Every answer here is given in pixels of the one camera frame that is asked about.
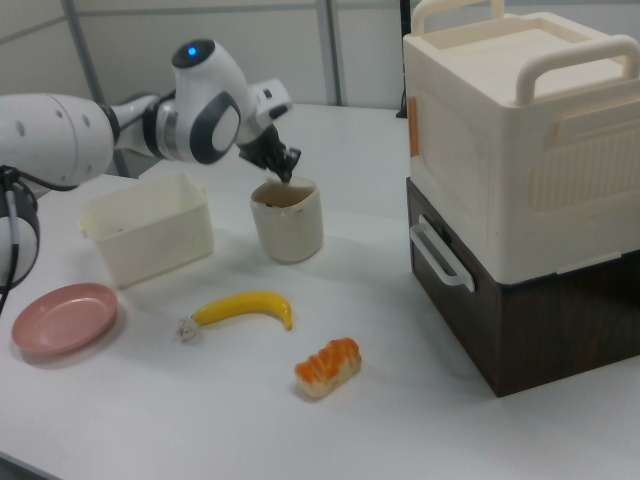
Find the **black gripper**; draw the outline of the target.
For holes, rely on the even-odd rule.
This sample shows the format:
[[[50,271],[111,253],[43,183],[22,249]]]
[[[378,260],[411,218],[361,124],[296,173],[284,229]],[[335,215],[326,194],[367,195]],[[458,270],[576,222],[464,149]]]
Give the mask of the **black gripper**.
[[[282,182],[290,182],[302,152],[284,146],[274,125],[267,127],[255,140],[239,146],[240,157],[249,163],[266,168]]]

